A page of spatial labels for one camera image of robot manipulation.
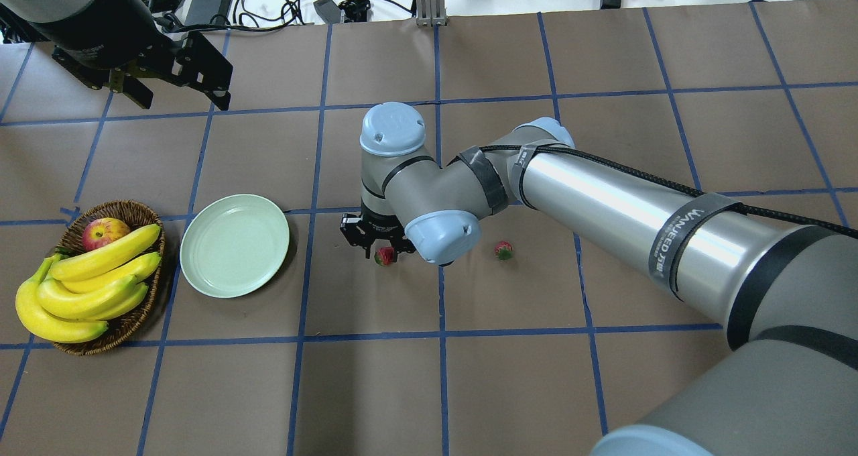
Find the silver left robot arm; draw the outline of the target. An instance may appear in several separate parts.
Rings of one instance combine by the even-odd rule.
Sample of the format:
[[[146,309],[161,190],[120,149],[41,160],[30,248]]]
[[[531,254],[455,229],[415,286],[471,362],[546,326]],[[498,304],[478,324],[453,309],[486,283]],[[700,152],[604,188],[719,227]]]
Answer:
[[[232,96],[233,65],[202,26],[161,32],[142,0],[2,0],[4,7],[52,41],[52,58],[90,89],[107,87],[148,109],[145,79],[190,87],[221,111]]]

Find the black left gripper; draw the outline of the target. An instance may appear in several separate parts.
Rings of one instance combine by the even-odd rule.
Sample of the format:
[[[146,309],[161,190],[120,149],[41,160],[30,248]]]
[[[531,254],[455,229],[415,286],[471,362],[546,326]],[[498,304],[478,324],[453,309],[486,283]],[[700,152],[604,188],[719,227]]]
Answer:
[[[200,32],[190,32],[180,41],[165,38],[125,61],[82,60],[60,46],[54,47],[52,59],[89,89],[107,87],[141,109],[150,109],[154,96],[142,79],[195,89],[220,111],[228,110],[232,101],[233,65]]]

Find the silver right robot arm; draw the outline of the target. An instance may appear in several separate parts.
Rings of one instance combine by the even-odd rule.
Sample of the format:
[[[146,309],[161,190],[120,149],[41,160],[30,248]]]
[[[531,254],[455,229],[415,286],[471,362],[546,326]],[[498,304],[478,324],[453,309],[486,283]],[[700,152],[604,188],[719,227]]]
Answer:
[[[425,122],[363,117],[361,214],[341,233],[447,266],[519,201],[720,323],[731,355],[594,455],[855,455],[856,230],[744,205],[578,151],[555,119],[439,168]]]

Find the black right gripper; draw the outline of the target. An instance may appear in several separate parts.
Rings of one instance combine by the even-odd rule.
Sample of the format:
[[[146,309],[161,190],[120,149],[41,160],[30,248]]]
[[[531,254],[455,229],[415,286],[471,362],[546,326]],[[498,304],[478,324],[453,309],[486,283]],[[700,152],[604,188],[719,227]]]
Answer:
[[[377,240],[386,240],[394,250],[394,258],[399,253],[416,252],[416,246],[406,236],[404,226],[395,215],[382,215],[372,211],[361,203],[358,215],[341,215],[340,232],[349,245],[363,249],[367,260],[374,254],[373,245]]]

